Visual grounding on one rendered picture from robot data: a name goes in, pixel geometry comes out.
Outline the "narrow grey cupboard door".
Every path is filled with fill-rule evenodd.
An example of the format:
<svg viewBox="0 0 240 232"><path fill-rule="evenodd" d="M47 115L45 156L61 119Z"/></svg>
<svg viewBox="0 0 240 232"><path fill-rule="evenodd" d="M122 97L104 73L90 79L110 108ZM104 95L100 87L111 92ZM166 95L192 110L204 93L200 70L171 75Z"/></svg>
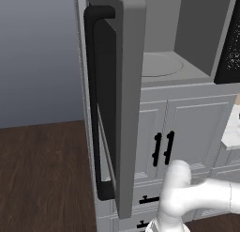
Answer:
<svg viewBox="0 0 240 232"><path fill-rule="evenodd" d="M157 168L153 166L155 135L163 131L166 101L143 102L140 105L134 183L154 180Z"/></svg>

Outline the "grey microwave door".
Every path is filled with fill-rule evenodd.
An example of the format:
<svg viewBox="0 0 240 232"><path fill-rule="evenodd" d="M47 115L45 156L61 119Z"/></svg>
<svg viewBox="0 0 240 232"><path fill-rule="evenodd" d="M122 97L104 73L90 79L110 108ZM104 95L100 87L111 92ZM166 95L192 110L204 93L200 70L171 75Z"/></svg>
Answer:
<svg viewBox="0 0 240 232"><path fill-rule="evenodd" d="M111 6L114 19L95 24L94 42L101 180L111 181L118 217L131 216L137 150L146 4L87 0Z"/></svg>

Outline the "wide grey cupboard door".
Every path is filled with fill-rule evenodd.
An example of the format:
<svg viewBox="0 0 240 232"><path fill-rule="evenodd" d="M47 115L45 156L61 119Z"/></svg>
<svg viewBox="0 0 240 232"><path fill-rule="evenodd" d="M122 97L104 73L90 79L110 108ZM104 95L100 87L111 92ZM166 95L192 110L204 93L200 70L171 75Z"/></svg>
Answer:
<svg viewBox="0 0 240 232"><path fill-rule="evenodd" d="M157 178L163 179L173 160L190 166L191 174L206 176L218 154L220 141L231 114L236 95L170 100L162 131ZM174 131L170 162L165 165L170 131Z"/></svg>

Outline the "grey microwave oven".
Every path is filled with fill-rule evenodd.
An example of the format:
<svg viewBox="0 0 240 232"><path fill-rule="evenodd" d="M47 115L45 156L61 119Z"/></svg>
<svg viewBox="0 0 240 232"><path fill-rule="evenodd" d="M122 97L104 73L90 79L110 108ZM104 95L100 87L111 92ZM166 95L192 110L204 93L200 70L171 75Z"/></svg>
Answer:
<svg viewBox="0 0 240 232"><path fill-rule="evenodd" d="M144 0L145 53L172 54L184 67L143 77L142 86L212 83L236 0Z"/></svg>

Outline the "round grey turntable plate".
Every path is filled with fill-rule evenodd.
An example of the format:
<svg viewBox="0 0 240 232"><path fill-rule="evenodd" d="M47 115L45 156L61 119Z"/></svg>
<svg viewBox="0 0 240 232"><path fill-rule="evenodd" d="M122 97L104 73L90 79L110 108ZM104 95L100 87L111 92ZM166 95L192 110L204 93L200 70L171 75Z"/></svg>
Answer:
<svg viewBox="0 0 240 232"><path fill-rule="evenodd" d="M184 64L172 54L145 53L142 61L143 77L172 75L181 70Z"/></svg>

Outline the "tall grey cupboard unit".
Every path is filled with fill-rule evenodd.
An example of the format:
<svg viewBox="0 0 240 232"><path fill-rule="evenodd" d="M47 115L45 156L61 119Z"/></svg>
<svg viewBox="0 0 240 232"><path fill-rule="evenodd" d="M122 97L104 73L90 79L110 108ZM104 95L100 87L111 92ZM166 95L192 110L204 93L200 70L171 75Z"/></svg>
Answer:
<svg viewBox="0 0 240 232"><path fill-rule="evenodd" d="M87 0L74 0L74 3L76 10L76 22L78 27L79 58L82 69L83 106L90 173L93 185L94 205L97 217L97 232L115 232L115 221L124 219L118 217L117 207L113 199L100 201L97 194L83 20L84 11L89 6L89 3ZM232 106L231 114L223 132L218 152L220 151L221 147L225 147L226 150L240 148L240 112L235 106L237 98L240 96L240 40L235 32L238 25L240 25L240 0L236 0L235 2L232 17L230 20L230 26L227 31L227 36L225 38L222 53L217 66L217 73L212 83L159 85L148 87L141 86L140 105L143 102L168 102L170 100L184 100L235 94L235 102ZM217 157L218 153L215 157L212 168L215 165ZM161 183L163 187L165 176L163 179L159 179L157 177L157 171L154 180L137 184L134 183L133 190L135 186L152 183ZM210 178L208 177L210 172L204 177L191 174L190 184L197 185L199 183L202 183L205 179ZM158 213L158 204L155 207L132 210L131 216L133 213L146 210L156 210ZM193 217L195 211L196 209L191 210L182 217L183 223L186 226L188 226L188 222L194 220Z"/></svg>

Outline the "grey drawer front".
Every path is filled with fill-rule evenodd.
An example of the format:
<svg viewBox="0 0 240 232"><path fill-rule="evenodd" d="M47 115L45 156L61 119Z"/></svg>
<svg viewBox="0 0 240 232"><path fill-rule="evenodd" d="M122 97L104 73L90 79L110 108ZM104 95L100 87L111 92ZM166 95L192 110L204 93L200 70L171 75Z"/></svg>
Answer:
<svg viewBox="0 0 240 232"><path fill-rule="evenodd" d="M140 204L139 200L143 198L144 195L147 195L148 197L160 197L162 189L161 183L152 183L152 184L144 184L141 186L135 186L133 190L133 200L132 200L132 209L137 210L141 208L150 208L155 207L159 200L157 202L147 203L147 204Z"/></svg>
<svg viewBox="0 0 240 232"><path fill-rule="evenodd" d="M137 228L136 225L141 220L144 220L146 223L150 223L156 215L156 210L146 210L133 213L128 219L116 220L115 232L143 232L145 228Z"/></svg>

